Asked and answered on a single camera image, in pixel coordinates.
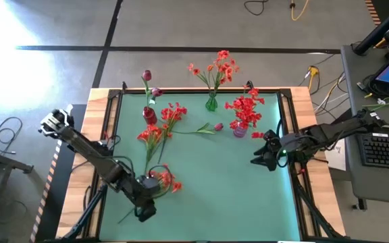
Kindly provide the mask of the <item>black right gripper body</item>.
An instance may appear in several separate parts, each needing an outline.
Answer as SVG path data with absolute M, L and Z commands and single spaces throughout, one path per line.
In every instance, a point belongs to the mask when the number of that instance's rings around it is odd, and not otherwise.
M 286 144 L 280 141 L 280 137 L 273 131 L 268 130 L 263 135 L 265 146 L 268 147 L 269 152 L 263 156 L 272 160 L 272 168 L 269 171 L 275 171 L 277 167 L 284 168 L 288 166 L 288 155 L 286 154 Z

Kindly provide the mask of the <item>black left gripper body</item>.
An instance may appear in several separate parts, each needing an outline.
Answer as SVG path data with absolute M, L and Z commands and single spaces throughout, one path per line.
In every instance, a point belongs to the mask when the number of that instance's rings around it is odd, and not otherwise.
M 135 206 L 134 214 L 140 222 L 156 214 L 154 196 L 161 191 L 157 178 L 142 175 L 132 184 L 129 199 Z

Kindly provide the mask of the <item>purple glass vase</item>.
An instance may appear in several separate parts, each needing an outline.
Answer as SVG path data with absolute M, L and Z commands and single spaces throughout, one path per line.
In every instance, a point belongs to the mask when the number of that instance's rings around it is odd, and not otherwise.
M 233 129 L 233 134 L 237 138 L 243 138 L 247 133 L 247 129 L 244 128 L 242 125 L 238 124 L 234 129 Z

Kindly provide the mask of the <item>orange artificial flower bunch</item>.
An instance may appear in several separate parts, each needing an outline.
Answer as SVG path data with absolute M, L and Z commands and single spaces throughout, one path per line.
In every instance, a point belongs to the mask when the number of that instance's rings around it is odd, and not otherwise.
M 145 172 L 147 172 L 153 155 L 163 142 L 163 130 L 153 124 L 147 125 L 146 129 L 137 136 L 137 139 L 145 144 Z
M 132 184 L 136 182 L 136 179 L 138 177 L 135 177 L 134 170 L 133 170 L 134 168 L 132 165 L 129 167 L 125 166 L 125 168 L 129 169 L 128 183 L 123 184 L 122 186 L 120 186 L 120 188 L 129 199 L 130 192 L 132 191 Z M 175 193 L 182 189 L 182 183 L 176 180 L 175 175 L 170 171 L 167 164 L 154 165 L 152 166 L 152 168 L 148 169 L 147 172 L 142 176 L 154 177 L 157 178 L 159 181 L 159 185 L 161 186 L 161 191 L 154 196 L 153 198 L 154 201 L 155 199 L 158 199 L 169 192 Z

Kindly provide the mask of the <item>sparse orange flower bunch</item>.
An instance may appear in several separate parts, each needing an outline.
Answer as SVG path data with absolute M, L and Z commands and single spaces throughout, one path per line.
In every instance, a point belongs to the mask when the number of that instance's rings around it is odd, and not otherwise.
M 217 52 L 217 57 L 212 64 L 209 64 L 205 71 L 195 67 L 193 63 L 188 65 L 188 71 L 193 76 L 203 82 L 209 93 L 208 103 L 215 100 L 218 88 L 227 82 L 231 82 L 234 73 L 239 72 L 239 66 L 236 60 L 231 57 L 229 50 L 221 50 Z

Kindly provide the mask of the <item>dark red tulip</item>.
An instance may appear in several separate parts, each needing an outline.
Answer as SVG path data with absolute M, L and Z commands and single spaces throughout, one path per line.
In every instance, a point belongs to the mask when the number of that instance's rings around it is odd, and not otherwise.
M 146 108 L 149 109 L 150 108 L 150 98 L 151 98 L 151 93 L 150 93 L 150 89 L 149 89 L 149 81 L 152 78 L 151 71 L 145 70 L 143 72 L 141 78 L 142 78 L 142 82 L 145 86 L 145 95 L 146 95 L 146 100 L 147 100 Z

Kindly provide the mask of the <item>green glass vase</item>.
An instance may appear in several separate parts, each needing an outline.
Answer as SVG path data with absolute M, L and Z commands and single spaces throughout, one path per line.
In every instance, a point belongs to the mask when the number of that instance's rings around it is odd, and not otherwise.
M 217 100 L 216 100 L 216 94 L 214 92 L 210 92 L 209 99 L 205 103 L 205 108 L 208 111 L 215 111 L 217 109 L 217 106 L 218 106 L 218 104 L 217 104 Z

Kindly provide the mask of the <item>red glass vase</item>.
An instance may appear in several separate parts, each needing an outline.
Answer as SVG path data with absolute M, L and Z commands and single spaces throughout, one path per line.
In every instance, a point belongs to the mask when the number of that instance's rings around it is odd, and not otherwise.
M 155 125 L 157 123 L 157 116 L 155 110 L 151 107 L 144 107 L 142 116 L 147 125 Z

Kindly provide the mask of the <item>white paper sheet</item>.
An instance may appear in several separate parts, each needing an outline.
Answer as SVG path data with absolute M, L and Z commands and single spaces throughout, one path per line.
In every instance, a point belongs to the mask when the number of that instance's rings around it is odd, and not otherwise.
M 344 139 L 339 140 L 332 150 L 325 151 L 325 156 L 330 168 L 346 171 L 346 150 Z

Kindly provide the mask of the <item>green table mat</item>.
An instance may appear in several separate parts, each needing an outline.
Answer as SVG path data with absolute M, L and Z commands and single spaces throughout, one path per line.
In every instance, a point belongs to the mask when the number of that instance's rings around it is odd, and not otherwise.
M 235 118 L 224 108 L 236 98 L 219 94 L 219 107 L 205 108 L 207 95 L 164 94 L 156 112 L 178 102 L 187 114 L 176 123 L 177 132 L 193 132 L 206 123 L 223 123 L 221 132 L 177 134 L 167 141 L 161 158 L 182 189 L 155 201 L 157 212 L 145 222 L 133 214 L 132 203 L 122 194 L 109 190 L 105 201 L 99 237 L 102 241 L 122 240 L 211 240 L 261 241 L 300 238 L 294 197 L 288 170 L 250 163 L 254 152 L 264 145 L 249 135 L 237 138 L 229 128 Z M 117 133 L 117 155 L 131 158 L 136 174 L 145 170 L 146 148 L 137 136 L 145 129 L 141 94 L 126 94 Z

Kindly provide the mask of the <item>black floor mat striped edge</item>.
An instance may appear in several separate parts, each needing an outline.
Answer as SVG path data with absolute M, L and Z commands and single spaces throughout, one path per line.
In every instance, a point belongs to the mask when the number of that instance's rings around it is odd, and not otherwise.
M 84 191 L 92 176 L 92 167 L 58 140 L 28 243 L 52 241 L 71 230 L 82 214 Z

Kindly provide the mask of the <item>grey monitor desk top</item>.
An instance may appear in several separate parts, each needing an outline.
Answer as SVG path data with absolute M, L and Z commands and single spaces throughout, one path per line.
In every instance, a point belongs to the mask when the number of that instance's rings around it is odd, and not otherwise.
M 386 64 L 384 49 L 372 49 L 360 56 L 354 53 L 353 47 L 344 45 L 340 49 L 346 85 L 351 104 L 352 114 L 362 108 L 367 108 L 386 122 L 389 128 L 389 99 L 385 105 L 378 104 L 373 97 L 366 97 L 367 93 L 359 88 L 360 84 L 367 83 L 370 78 Z

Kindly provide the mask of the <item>grey keyboard tray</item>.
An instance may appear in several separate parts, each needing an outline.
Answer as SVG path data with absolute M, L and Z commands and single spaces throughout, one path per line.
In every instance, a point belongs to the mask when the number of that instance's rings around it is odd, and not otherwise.
M 383 134 L 389 137 L 389 129 L 363 134 Z M 357 198 L 389 202 L 389 168 L 362 165 L 357 135 L 344 139 L 346 165 L 351 173 L 353 193 Z

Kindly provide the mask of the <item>black monitor pole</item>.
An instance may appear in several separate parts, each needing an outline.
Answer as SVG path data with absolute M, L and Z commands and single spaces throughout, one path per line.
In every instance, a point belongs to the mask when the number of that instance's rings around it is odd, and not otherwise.
M 353 52 L 356 55 L 363 55 L 368 49 L 378 44 L 387 31 L 389 31 L 389 16 L 354 47 Z

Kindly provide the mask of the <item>striped hazard tape strip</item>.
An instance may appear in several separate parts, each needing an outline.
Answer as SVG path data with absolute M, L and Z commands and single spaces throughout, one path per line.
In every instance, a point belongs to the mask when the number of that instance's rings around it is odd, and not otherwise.
M 376 25 L 376 26 L 379 26 L 381 24 L 381 19 L 377 13 L 377 11 L 375 10 L 375 6 L 373 4 L 373 1 L 372 0 L 364 0 L 365 2 L 365 5 L 367 7 L 367 10 L 371 16 L 371 19 L 373 20 L 373 23 Z

